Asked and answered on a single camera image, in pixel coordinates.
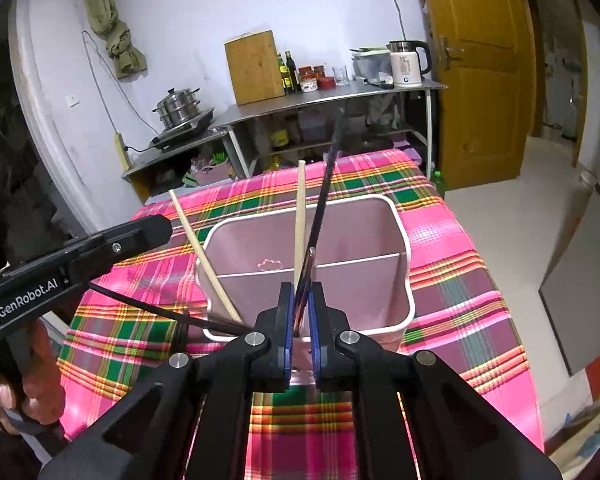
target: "tiled floor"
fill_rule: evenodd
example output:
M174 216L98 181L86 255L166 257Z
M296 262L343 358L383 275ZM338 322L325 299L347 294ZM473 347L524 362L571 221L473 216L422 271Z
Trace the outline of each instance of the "tiled floor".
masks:
M536 383L545 437L567 413L590 402L584 374L568 376L538 295L565 218L573 215L574 200L586 194L579 174L563 146L528 137L517 179L445 197L509 306Z

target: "silver screw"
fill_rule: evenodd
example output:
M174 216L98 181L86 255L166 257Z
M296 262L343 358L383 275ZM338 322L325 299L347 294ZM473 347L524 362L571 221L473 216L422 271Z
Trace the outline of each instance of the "silver screw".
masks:
M421 365L425 366L431 366L432 364L436 363L436 355L433 352L429 352L429 350L418 352L416 359Z
M187 354L183 354L182 352L177 353L169 357L169 364L173 368L182 368L189 362L189 356Z
M345 330L340 334L340 339L343 343L353 345L353 343L360 341L360 334L358 332L354 332L353 330Z
M251 346L261 345L264 343L264 334L261 334L260 332L249 332L244 336L244 342Z

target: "green curtain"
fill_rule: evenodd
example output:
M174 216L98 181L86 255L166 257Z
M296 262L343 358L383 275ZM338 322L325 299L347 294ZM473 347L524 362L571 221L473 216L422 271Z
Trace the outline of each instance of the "green curtain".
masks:
M146 70L146 59L131 43L131 32L120 20L113 0L84 0L89 24L93 31L107 41L107 53L113 59L116 76L125 76Z

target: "patterned fabric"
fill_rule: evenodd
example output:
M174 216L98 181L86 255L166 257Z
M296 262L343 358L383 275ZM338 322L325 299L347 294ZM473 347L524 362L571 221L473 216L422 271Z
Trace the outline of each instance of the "patterned fabric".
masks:
M306 168L310 202L317 200L323 173L324 164ZM181 203L202 241L225 218L293 206L296 179L295 170L277 171L203 190ZM400 352L433 350L542 449L538 400L525 351L467 234L402 152L338 161L330 199L366 193L384 194L395 203L411 243L416 317ZM195 257L171 203L145 207L138 216L157 213L173 221L170 242L119 264L98 282L174 310L183 309L180 302L186 301L202 311L205 298L193 276ZM59 359L67 398L62 424L69 437L76 437L168 356L173 329L171 321L94 292L85 294ZM189 351L202 355L218 348L199 340ZM245 478L356 476L349 394L295 386L285 394L254 396Z

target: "door handle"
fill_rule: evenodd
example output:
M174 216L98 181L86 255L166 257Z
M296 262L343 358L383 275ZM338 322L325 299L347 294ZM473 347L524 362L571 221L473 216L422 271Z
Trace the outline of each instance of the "door handle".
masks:
M440 61L442 63L443 70L451 69L451 60L461 59L460 57L454 56L454 54L464 54L464 48L458 46L448 46L447 37L440 36Z

